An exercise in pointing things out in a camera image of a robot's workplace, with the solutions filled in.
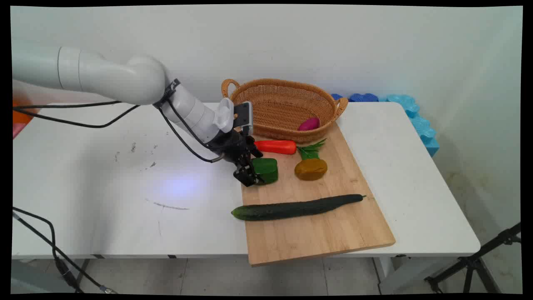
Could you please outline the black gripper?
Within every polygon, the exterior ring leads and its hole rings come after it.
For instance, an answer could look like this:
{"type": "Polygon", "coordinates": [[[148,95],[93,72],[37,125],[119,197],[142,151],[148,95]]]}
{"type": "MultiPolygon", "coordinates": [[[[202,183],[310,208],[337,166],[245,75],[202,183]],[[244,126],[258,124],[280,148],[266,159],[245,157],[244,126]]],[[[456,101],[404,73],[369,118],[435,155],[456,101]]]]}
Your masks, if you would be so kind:
{"type": "Polygon", "coordinates": [[[249,129],[240,131],[232,129],[227,133],[219,131],[215,138],[207,143],[207,146],[217,155],[223,154],[223,160],[236,166],[233,176],[245,187],[256,183],[267,184],[268,162],[255,145],[255,139],[249,129]]]}

